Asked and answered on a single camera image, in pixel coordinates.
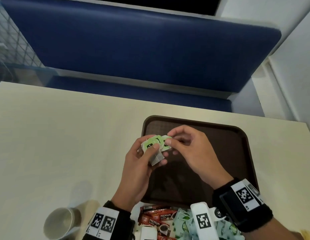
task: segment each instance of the blue booth seat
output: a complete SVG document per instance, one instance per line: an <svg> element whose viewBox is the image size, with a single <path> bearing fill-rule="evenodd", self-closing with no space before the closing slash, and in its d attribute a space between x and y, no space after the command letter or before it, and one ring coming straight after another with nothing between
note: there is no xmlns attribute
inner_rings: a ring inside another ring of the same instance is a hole
<svg viewBox="0 0 310 240"><path fill-rule="evenodd" d="M53 76L46 87L232 112L231 101L227 99L162 91L82 78Z"/></svg>

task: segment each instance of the cream table surface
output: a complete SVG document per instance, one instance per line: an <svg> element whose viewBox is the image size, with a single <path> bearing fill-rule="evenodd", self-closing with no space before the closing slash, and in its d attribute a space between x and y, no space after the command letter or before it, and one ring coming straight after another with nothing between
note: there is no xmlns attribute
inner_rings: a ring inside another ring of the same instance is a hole
<svg viewBox="0 0 310 240"><path fill-rule="evenodd" d="M77 206L84 226L115 193L125 154L151 115L241 128L275 217L310 230L305 123L1 82L0 239L45 239L46 217L64 206Z"/></svg>

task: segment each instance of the wire rack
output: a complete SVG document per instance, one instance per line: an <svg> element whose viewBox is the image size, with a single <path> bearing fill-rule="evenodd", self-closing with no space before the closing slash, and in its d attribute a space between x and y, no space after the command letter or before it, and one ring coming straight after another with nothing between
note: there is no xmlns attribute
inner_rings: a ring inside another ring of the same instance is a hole
<svg viewBox="0 0 310 240"><path fill-rule="evenodd" d="M45 68L0 3L0 62Z"/></svg>

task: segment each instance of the plastic tray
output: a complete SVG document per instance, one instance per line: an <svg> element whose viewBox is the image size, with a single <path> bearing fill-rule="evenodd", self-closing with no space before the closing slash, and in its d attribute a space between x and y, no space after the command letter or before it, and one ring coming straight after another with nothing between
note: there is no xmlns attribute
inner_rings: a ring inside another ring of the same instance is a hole
<svg viewBox="0 0 310 240"><path fill-rule="evenodd" d="M204 132L225 170L233 177L246 178L258 189L249 141L238 127L153 115L144 121L142 136L166 135L179 125ZM152 173L142 202L189 208L204 201L212 207L213 189L192 171L185 158L170 153L167 160L167 165Z"/></svg>

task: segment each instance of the white device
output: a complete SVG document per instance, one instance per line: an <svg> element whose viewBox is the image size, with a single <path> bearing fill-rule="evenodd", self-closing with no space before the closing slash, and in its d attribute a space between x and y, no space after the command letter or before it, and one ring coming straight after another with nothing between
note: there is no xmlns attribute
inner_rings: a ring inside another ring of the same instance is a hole
<svg viewBox="0 0 310 240"><path fill-rule="evenodd" d="M212 208L213 210L210 211L205 202L192 204L190 205L190 209L193 214L199 240L219 240L211 214L216 216L217 220L225 217L218 217L218 214L215 214L216 208Z"/></svg>
<svg viewBox="0 0 310 240"><path fill-rule="evenodd" d="M152 226L142 226L141 240L157 240L157 228Z"/></svg>

